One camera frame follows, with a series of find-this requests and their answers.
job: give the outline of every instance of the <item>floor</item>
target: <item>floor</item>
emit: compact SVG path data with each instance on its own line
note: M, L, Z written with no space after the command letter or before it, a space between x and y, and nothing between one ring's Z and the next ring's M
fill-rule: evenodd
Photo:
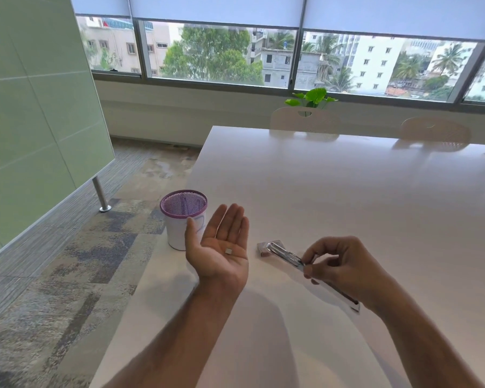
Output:
M113 139L91 183L0 254L0 387L87 387L136 289L199 149Z

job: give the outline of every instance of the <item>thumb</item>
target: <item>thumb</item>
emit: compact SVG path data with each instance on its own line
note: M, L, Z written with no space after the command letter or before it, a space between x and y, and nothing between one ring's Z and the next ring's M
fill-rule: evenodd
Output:
M196 233L196 222L191 217L187 218L187 229L185 230L185 249L192 250L200 246L200 240Z
M325 282L335 283L338 280L341 267L331 267L327 264L329 259L304 267L304 275Z

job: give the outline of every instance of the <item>white window shade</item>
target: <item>white window shade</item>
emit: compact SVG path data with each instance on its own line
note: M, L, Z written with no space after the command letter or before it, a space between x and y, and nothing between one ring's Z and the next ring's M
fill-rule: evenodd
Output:
M303 0L130 0L134 18L298 27Z
M307 0L304 27L485 40L485 0Z
M72 0L74 12L92 16L130 16L128 0Z

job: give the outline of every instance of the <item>chair backrest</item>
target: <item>chair backrest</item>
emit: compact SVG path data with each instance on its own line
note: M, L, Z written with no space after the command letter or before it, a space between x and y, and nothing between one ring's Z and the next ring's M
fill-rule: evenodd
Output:
M408 118L401 125L402 140L469 144L469 128L438 117Z
M298 132L339 133L340 118L329 110L288 106L273 112L270 129Z

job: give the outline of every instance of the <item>open palm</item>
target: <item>open palm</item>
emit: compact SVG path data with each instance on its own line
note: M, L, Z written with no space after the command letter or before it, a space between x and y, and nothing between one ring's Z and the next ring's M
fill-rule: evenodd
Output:
M186 256L201 280L227 280L242 291L248 280L246 255L250 223L244 208L232 204L228 210L221 204L208 222L199 242L193 219L187 221Z

